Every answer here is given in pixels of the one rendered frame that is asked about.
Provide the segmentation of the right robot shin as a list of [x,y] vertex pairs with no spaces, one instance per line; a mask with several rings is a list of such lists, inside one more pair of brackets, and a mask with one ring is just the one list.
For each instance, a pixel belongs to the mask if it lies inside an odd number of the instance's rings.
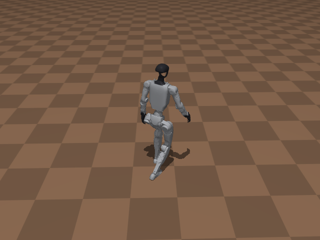
[[165,149],[165,152],[160,151],[158,158],[157,158],[156,166],[153,170],[153,173],[155,172],[155,175],[157,175],[161,165],[165,162],[165,160],[169,154],[170,148],[171,148],[170,146],[167,146]]

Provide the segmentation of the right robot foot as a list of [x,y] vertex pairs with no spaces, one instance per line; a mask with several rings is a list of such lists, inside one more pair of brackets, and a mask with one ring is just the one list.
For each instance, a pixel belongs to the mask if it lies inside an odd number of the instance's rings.
[[156,175],[155,175],[155,172],[154,172],[154,173],[152,173],[152,174],[150,175],[149,178],[150,178],[151,180],[154,180],[154,179],[155,179],[156,177],[158,177],[161,173],[162,173],[162,170],[159,169]]

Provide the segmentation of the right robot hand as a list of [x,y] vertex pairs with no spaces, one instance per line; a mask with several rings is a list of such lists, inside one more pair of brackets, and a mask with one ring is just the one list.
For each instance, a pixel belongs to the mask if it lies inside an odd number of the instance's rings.
[[191,121],[191,116],[190,116],[189,112],[188,112],[188,116],[187,116],[187,115],[184,115],[184,117],[188,119],[188,122]]

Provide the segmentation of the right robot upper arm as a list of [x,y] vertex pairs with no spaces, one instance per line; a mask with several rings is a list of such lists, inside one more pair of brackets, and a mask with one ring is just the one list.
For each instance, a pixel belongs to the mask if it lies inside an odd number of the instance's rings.
[[174,99],[176,109],[178,109],[178,110],[182,109],[181,99],[180,99],[178,88],[176,86],[169,85],[168,92],[170,95],[172,95],[172,97]]

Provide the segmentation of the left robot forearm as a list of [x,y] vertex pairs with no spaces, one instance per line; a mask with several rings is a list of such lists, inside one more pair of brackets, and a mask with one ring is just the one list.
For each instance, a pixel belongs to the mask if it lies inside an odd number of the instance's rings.
[[147,103],[142,102],[140,99],[140,113],[143,112],[144,115],[146,113],[146,105],[147,105]]

